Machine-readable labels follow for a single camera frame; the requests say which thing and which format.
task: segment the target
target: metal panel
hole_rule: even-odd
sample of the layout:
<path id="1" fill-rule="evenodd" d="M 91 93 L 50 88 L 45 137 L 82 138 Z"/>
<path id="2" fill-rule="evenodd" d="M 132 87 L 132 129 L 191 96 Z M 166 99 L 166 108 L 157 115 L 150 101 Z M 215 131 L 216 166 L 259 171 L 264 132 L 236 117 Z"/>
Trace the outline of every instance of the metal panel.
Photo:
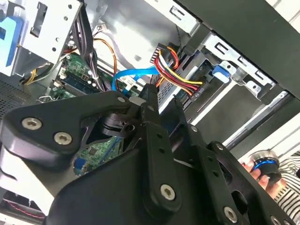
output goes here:
<path id="1" fill-rule="evenodd" d="M 23 105 L 29 99 L 30 95 L 0 81 L 0 120 L 7 111 Z"/>
<path id="2" fill-rule="evenodd" d="M 168 18 L 143 0 L 110 0 L 101 17 L 107 31 L 100 37 L 112 40 L 121 65 L 125 68 L 147 68 L 153 66 L 150 59 L 158 45 L 169 42 L 179 45 L 176 26 Z M 189 39 L 182 29 L 180 39 L 184 46 Z M 110 52 L 106 57 L 111 60 Z"/>
<path id="3" fill-rule="evenodd" d="M 179 2 L 284 89 L 300 98 L 300 76 L 297 67 L 300 58 L 300 34 L 267 2 Z"/>
<path id="4" fill-rule="evenodd" d="M 30 34 L 38 13 L 38 3 L 48 9 L 39 37 Z M 25 18 L 20 45 L 51 63 L 56 63 L 69 35 L 71 26 L 77 16 L 80 2 L 76 0 L 27 0 L 25 1 Z"/>

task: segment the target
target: blue drive latch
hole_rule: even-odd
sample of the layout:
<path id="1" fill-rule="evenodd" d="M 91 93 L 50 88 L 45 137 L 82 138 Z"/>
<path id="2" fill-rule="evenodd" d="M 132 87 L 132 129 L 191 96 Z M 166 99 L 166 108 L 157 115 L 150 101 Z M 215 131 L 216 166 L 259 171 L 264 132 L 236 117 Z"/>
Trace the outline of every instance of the blue drive latch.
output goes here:
<path id="1" fill-rule="evenodd" d="M 212 75 L 223 83 L 228 83 L 230 81 L 230 73 L 220 65 L 216 65 L 216 67 L 212 71 Z"/>
<path id="2" fill-rule="evenodd" d="M 6 17 L 0 22 L 0 67 L 12 64 L 22 26 L 23 20 L 16 16 Z"/>

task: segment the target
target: hand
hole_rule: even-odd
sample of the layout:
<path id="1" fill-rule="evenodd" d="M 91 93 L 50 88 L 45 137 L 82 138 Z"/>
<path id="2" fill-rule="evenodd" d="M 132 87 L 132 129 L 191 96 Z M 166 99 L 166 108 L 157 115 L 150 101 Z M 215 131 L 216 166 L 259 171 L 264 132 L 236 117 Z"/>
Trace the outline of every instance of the hand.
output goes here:
<path id="1" fill-rule="evenodd" d="M 243 164 L 243 167 L 248 171 L 248 173 L 251 174 L 251 176 L 257 180 L 259 178 L 259 176 L 261 175 L 261 171 L 260 169 L 256 169 L 252 171 L 252 168 L 254 166 L 254 162 L 249 162 L 248 164 Z M 266 190 L 266 192 L 272 197 L 275 198 L 277 196 L 277 194 L 280 192 L 280 190 L 282 190 L 283 188 L 286 187 L 286 182 L 283 179 L 280 179 L 280 181 L 278 181 L 276 184 L 274 184 L 272 187 L 267 187 L 269 182 L 269 178 L 267 175 L 263 175 L 261 177 L 261 179 L 259 180 L 259 184 L 260 186 L 262 186 L 262 188 L 264 190 Z"/>

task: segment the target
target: green circuit board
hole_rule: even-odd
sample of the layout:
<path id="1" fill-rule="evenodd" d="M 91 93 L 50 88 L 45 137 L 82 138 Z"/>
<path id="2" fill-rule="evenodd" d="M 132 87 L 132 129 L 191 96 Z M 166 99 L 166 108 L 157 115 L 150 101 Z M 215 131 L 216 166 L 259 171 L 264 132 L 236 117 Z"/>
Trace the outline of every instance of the green circuit board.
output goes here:
<path id="1" fill-rule="evenodd" d="M 52 97 L 53 100 L 61 100 L 66 98 L 74 98 L 75 95 L 70 94 L 63 88 L 52 88 L 49 95 Z"/>
<path id="2" fill-rule="evenodd" d="M 118 156 L 120 154 L 121 142 L 120 138 L 112 137 L 105 143 L 94 144 L 80 151 L 77 156 L 86 159 L 87 165 L 90 165 L 94 169 Z"/>
<path id="3" fill-rule="evenodd" d="M 90 78 L 90 75 L 88 74 L 89 70 L 90 69 L 87 67 L 87 65 L 85 64 L 85 62 L 81 59 L 81 57 L 79 55 L 71 54 L 69 56 L 69 59 L 67 60 L 66 72 L 70 72 L 70 73 L 76 75 L 77 77 L 81 78 L 83 81 L 87 81 L 87 79 Z M 113 82 L 113 78 L 106 73 L 100 72 L 99 76 L 104 76 L 111 83 Z M 118 85 L 121 89 L 124 89 L 126 87 L 126 85 L 121 81 L 118 81 Z M 132 87 L 129 90 L 128 95 L 129 96 L 138 96 L 139 91 L 137 89 L 135 89 L 134 87 Z"/>

